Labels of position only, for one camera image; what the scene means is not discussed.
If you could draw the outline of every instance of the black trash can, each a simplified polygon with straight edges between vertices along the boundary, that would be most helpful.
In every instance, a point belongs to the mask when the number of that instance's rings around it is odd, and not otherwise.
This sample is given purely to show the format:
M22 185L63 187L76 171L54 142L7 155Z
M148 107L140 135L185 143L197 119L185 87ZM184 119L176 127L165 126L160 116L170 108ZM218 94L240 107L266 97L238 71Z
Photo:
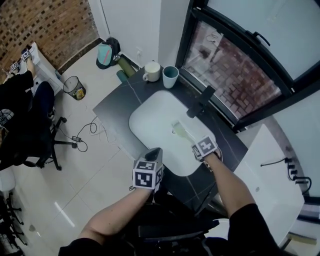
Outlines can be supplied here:
M87 92L77 76L71 76L64 82L63 91L77 101L82 100Z

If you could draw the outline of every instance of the mug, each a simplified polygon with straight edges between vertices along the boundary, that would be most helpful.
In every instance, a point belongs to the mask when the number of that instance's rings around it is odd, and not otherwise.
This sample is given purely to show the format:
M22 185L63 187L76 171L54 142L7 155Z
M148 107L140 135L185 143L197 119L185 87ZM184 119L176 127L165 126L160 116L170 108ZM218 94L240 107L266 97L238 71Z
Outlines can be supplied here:
M175 66L166 66L162 70L163 85L165 88L170 89L174 86L179 76L179 70Z
M144 75L142 79L144 81L155 82L160 78L160 64L151 61L144 66Z

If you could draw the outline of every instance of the black window frame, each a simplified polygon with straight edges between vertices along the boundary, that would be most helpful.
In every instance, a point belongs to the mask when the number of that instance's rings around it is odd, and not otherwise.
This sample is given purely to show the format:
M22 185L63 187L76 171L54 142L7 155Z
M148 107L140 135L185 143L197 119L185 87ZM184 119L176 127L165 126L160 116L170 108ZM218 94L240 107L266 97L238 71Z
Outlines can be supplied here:
M274 81L282 93L271 102L239 119L216 96L212 96L210 101L227 118L234 131L241 131L245 127L267 118L320 90L320 60L309 70L293 80L286 69L263 44L255 40L249 31L208 7L208 1L190 0L189 2L175 63L181 76L200 92L203 92L207 87L183 67L197 24L198 22L205 22L217 29L218 32L223 33L223 36L257 63L266 75Z

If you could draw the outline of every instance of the rolled mat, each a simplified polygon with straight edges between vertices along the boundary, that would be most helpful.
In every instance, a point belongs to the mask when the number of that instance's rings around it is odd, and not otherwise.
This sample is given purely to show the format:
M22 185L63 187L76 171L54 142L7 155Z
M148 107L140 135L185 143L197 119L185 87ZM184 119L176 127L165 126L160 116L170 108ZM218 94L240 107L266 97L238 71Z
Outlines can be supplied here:
M123 70L119 70L116 73L116 75L120 79L121 83L123 83L124 81L127 81L127 79L128 79L127 75L125 74L125 72Z
M121 57L118 60L118 64L123 69L124 73L128 77L132 77L136 73L136 71L133 69L133 67L126 61L126 59Z

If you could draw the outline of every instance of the window handle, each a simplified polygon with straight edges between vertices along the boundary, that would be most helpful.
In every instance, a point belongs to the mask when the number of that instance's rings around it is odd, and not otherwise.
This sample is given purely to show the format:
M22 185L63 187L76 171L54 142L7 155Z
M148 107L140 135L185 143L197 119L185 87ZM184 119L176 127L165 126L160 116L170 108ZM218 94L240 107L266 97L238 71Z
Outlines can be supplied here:
M257 36L261 37L268 46L270 46L270 43L268 42L268 40L259 32L254 32L253 34L250 31L245 31L255 42L257 42L258 44L261 44L260 40L257 38Z

